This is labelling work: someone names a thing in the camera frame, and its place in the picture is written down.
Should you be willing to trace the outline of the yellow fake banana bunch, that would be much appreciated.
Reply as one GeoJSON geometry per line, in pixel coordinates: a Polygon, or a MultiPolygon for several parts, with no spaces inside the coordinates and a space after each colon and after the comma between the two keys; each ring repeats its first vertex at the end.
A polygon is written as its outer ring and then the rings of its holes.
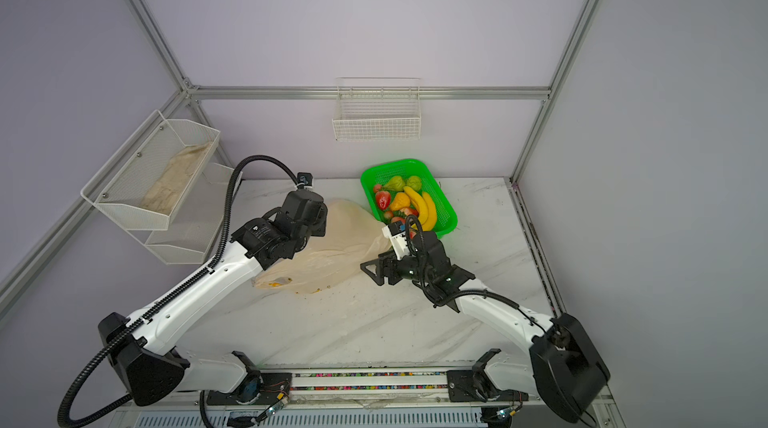
{"type": "Polygon", "coordinates": [[[416,192],[405,186],[404,192],[409,195],[411,202],[417,206],[418,220],[424,231],[434,230],[437,224],[437,209],[431,195],[425,191],[416,192]]]}

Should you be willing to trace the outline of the beige plastic bag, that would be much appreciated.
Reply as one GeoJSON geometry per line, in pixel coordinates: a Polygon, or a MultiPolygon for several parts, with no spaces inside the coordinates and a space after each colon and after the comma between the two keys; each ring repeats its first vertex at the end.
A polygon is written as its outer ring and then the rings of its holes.
{"type": "Polygon", "coordinates": [[[326,234],[312,237],[290,260],[282,260],[252,279],[256,289],[312,294],[331,289],[359,274],[360,264],[391,248],[384,224],[359,204],[332,199],[327,204],[326,234]]]}

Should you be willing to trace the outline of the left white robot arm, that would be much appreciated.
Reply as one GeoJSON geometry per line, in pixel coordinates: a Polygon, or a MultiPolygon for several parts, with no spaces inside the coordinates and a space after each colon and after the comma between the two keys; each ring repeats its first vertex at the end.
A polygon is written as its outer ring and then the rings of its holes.
{"type": "Polygon", "coordinates": [[[310,238],[324,236],[327,214],[321,195],[289,192],[282,206],[231,234],[215,267],[189,276],[189,286],[164,307],[150,307],[143,325],[108,357],[132,401],[148,406],[177,391],[217,391],[242,403],[257,398],[261,373],[243,352],[209,357],[185,352],[177,343],[237,287],[292,259],[310,238]]]}

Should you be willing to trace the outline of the orange fake mango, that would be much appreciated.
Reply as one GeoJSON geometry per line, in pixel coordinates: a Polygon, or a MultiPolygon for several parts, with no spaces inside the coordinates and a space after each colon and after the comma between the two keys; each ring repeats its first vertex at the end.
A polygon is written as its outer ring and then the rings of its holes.
{"type": "Polygon", "coordinates": [[[396,196],[393,198],[389,206],[389,209],[393,212],[398,212],[410,207],[411,207],[411,198],[407,193],[402,191],[402,192],[396,193],[396,196]]]}

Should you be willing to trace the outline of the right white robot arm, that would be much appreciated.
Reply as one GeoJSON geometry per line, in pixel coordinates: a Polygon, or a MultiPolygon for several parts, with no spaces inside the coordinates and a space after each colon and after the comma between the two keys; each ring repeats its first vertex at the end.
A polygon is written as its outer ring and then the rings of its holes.
{"type": "Polygon", "coordinates": [[[441,243],[432,248],[394,248],[360,264],[377,285],[409,280],[435,308],[448,307],[493,328],[529,355],[524,368],[501,363],[491,348],[473,365],[474,394],[482,401],[504,391],[538,396],[569,423],[597,425],[588,408],[611,374],[582,323],[573,315],[535,312],[492,291],[473,273],[452,263],[441,243]]]}

